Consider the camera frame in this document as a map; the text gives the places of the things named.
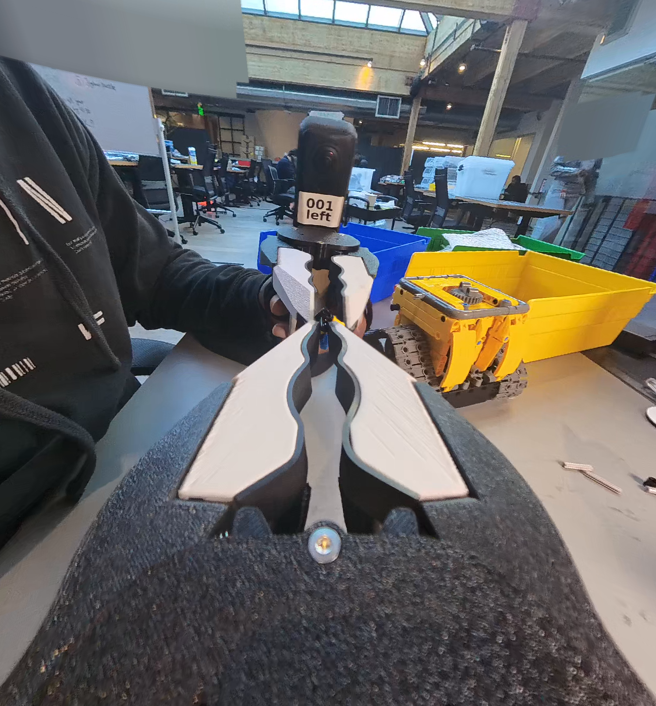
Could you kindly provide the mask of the pile of small building parts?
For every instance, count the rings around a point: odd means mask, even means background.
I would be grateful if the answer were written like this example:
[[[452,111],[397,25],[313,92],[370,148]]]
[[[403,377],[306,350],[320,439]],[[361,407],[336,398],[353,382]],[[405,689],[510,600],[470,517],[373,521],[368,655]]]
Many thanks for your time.
[[[572,463],[565,461],[557,462],[563,469],[577,473],[583,477],[586,477],[589,481],[594,482],[598,486],[604,488],[606,491],[620,496],[623,490],[618,487],[618,485],[610,482],[601,475],[599,475],[593,466],[589,464]],[[656,497],[656,477],[649,476],[646,479],[636,478],[639,481],[639,488],[646,494]]]

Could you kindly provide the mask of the green plastic bin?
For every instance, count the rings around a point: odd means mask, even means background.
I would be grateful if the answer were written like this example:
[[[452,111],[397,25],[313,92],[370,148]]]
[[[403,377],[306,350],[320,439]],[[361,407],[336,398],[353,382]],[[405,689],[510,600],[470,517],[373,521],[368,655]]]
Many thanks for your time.
[[[442,247],[444,245],[444,234],[448,232],[456,233],[472,233],[472,231],[465,231],[461,229],[442,229],[434,227],[421,227],[417,230],[417,236],[421,236],[427,239],[427,252],[442,252]],[[547,254],[549,256],[554,256],[564,260],[570,260],[579,262],[584,257],[584,253],[578,252],[572,249],[564,248],[553,243],[547,243],[542,240],[535,239],[531,236],[520,235],[520,236],[509,236],[514,243],[524,247],[521,251],[493,251],[493,252],[538,252]]]

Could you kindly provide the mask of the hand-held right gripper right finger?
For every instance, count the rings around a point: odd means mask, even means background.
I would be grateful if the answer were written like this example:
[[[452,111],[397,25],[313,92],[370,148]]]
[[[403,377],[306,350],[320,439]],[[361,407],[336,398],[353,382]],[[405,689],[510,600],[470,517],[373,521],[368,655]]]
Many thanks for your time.
[[[339,485],[354,503],[461,499],[461,476],[415,380],[333,324],[336,397],[345,412]]]

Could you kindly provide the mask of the large yellow plastic bin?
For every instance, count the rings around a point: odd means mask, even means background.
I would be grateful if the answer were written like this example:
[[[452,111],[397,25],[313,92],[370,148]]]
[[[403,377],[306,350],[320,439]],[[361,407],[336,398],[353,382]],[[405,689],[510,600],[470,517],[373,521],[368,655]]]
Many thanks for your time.
[[[527,364],[611,345],[656,294],[656,283],[538,252],[414,253],[405,275],[463,275],[527,302]]]

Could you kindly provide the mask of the white storage box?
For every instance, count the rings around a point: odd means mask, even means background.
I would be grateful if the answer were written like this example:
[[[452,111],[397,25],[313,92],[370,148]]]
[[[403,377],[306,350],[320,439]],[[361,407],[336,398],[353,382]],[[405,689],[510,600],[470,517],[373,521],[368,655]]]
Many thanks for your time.
[[[512,160],[498,157],[429,157],[425,161],[419,188],[429,190],[437,170],[445,170],[450,199],[499,199],[510,173]]]

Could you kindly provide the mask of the yellow tracked toy robot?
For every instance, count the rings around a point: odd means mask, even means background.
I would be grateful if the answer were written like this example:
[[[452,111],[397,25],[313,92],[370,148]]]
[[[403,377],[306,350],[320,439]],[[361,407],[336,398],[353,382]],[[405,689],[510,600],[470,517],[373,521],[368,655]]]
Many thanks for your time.
[[[521,395],[528,303],[464,275],[404,277],[394,288],[384,353],[455,407]]]

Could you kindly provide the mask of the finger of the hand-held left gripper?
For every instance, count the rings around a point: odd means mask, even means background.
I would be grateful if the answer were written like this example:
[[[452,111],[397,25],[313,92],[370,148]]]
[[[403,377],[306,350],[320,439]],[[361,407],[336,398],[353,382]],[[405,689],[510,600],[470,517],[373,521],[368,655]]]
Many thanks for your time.
[[[373,279],[362,257],[333,256],[333,315],[352,332],[367,308]]]
[[[288,332],[295,332],[304,323],[315,321],[318,295],[313,284],[313,256],[299,249],[279,249],[273,267],[273,287],[288,309]]]

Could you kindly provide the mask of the white plastic sheet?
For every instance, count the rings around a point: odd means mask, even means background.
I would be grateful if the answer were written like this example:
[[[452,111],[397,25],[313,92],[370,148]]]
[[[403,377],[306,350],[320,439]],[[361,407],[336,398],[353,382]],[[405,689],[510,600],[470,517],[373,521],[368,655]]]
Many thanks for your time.
[[[502,229],[490,228],[480,232],[444,234],[442,252],[521,251]]]

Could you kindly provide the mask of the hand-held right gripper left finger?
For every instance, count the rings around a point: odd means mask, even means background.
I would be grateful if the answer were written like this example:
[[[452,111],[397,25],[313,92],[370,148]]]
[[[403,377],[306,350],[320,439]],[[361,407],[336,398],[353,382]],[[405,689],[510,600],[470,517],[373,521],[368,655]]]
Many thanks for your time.
[[[305,324],[233,379],[180,499],[284,506],[306,483],[299,413],[312,394]]]

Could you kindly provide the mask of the background table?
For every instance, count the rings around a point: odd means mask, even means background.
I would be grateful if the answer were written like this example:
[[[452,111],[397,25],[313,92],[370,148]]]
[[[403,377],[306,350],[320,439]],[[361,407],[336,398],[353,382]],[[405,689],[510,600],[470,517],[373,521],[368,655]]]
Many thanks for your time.
[[[502,211],[515,214],[521,218],[515,233],[516,236],[520,236],[527,233],[532,219],[546,217],[565,218],[573,213],[571,210],[562,208],[535,206],[513,201],[492,199],[451,198],[450,205],[458,207],[456,220],[450,220],[445,217],[442,224],[437,224],[436,216],[433,215],[428,226],[452,229],[465,228],[478,231],[482,227],[485,218],[496,215],[498,211]]]

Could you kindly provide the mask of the blue plastic bin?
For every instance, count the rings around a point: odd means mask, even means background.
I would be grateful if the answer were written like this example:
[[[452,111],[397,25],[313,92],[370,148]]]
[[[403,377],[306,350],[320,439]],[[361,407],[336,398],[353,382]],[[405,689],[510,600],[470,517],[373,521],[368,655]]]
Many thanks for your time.
[[[256,264],[263,274],[270,274],[269,261],[262,260],[263,242],[290,230],[293,230],[293,227],[283,227],[279,233],[276,229],[265,229],[260,232]],[[378,260],[376,277],[369,297],[371,303],[392,297],[394,287],[405,275],[411,256],[417,252],[424,252],[429,242],[429,238],[425,236],[352,222],[344,227],[340,226],[338,232],[357,239],[360,247],[369,251]]]

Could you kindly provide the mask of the white partition board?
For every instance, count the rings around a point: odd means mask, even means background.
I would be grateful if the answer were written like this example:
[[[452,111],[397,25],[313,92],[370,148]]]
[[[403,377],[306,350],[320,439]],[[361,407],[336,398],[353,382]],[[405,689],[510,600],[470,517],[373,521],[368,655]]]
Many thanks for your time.
[[[32,64],[31,67],[58,93],[93,134],[111,166],[137,171],[134,177],[136,198],[144,204],[149,213],[170,214],[174,239],[187,243],[179,227],[171,166],[164,141],[164,127],[156,117],[150,89],[37,64]],[[141,176],[139,169],[143,157],[158,157],[162,166],[160,178]],[[164,186],[168,200],[167,209],[147,205],[142,190],[145,181],[152,187]]]

